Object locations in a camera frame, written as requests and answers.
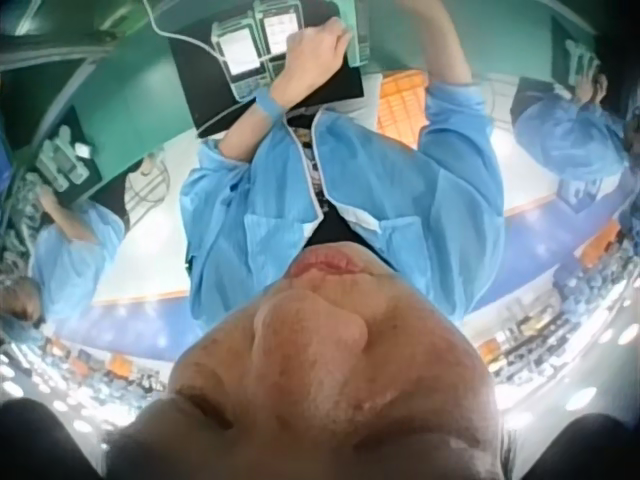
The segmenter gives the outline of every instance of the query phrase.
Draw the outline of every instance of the green table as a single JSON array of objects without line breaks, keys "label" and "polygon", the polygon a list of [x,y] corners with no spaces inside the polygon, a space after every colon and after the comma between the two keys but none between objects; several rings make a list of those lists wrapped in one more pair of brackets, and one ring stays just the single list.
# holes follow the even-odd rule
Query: green table
[{"label": "green table", "polygon": [[[158,23],[172,31],[234,4],[182,0],[161,14]],[[535,0],[447,0],[447,5],[476,74],[551,79],[554,13],[548,7]],[[372,61],[365,72],[424,68],[410,19],[392,0],[371,0],[371,10]],[[592,43],[584,31],[562,21],[581,41]],[[168,40],[150,25],[122,40],[82,85],[73,104],[95,145],[105,182],[193,128]]]}]

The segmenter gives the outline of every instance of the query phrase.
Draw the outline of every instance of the blue wristband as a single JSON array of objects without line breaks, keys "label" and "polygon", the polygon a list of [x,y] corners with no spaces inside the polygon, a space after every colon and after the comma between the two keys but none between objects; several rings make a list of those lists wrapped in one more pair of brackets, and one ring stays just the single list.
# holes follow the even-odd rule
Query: blue wristband
[{"label": "blue wristband", "polygon": [[279,121],[287,110],[276,103],[266,87],[256,90],[256,105],[266,113],[273,123]]}]

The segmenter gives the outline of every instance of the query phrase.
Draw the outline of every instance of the green device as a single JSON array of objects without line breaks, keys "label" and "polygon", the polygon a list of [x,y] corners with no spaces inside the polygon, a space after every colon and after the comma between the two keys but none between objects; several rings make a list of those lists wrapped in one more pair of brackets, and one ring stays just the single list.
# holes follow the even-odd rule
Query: green device
[{"label": "green device", "polygon": [[260,42],[253,12],[223,22],[215,22],[211,29],[211,43],[225,58],[221,62],[233,95],[239,102],[250,100],[256,90],[268,87],[271,78]]},{"label": "green device", "polygon": [[299,0],[256,0],[253,10],[265,51],[268,55],[277,55],[267,61],[271,78],[275,80],[284,70],[287,38],[304,28],[302,6]]},{"label": "green device", "polygon": [[349,65],[359,67],[369,61],[369,4],[367,0],[330,0],[338,6],[340,18],[353,32],[347,57]]}]

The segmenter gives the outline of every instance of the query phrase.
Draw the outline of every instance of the device screen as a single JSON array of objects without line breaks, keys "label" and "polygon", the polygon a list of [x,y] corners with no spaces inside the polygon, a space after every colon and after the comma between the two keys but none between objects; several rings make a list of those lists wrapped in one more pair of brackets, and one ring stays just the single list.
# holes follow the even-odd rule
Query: device screen
[{"label": "device screen", "polygon": [[260,57],[248,28],[228,33],[220,37],[219,41],[231,75],[260,68]]},{"label": "device screen", "polygon": [[287,51],[287,38],[300,30],[300,25],[295,13],[285,13],[265,17],[264,28],[267,31],[269,51],[273,54],[279,54]]}]

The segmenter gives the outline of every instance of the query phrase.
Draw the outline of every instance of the mouth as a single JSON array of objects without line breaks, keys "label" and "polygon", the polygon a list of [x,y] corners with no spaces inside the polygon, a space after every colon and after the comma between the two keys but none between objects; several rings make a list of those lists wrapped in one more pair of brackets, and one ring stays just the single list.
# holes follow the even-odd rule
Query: mouth
[{"label": "mouth", "polygon": [[364,265],[337,247],[312,247],[300,254],[291,264],[285,278],[298,278],[317,270],[329,275],[353,275],[363,273]]}]

